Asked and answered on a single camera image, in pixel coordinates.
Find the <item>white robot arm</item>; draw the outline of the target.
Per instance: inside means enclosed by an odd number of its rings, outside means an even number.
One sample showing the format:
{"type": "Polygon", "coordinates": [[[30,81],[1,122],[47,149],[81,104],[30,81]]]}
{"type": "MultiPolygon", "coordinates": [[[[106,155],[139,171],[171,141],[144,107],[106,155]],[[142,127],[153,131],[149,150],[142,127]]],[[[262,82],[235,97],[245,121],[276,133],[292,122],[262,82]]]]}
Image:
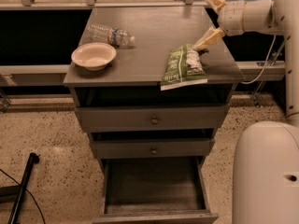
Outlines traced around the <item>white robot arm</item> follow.
{"type": "Polygon", "coordinates": [[[232,224],[299,224],[299,0],[205,0],[218,14],[217,32],[193,46],[205,49],[224,35],[282,35],[286,121],[250,125],[235,147],[232,224]]]}

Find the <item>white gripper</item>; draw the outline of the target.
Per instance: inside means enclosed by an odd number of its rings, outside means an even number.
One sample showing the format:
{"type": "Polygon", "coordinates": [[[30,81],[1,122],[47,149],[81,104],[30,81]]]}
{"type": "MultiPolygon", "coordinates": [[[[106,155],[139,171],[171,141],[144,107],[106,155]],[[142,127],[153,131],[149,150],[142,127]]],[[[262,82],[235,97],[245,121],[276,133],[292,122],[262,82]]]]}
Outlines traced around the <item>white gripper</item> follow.
{"type": "Polygon", "coordinates": [[[221,41],[225,35],[234,36],[244,34],[243,16],[246,2],[244,0],[204,0],[218,13],[220,28],[210,27],[205,34],[192,46],[200,51],[221,41]]]}

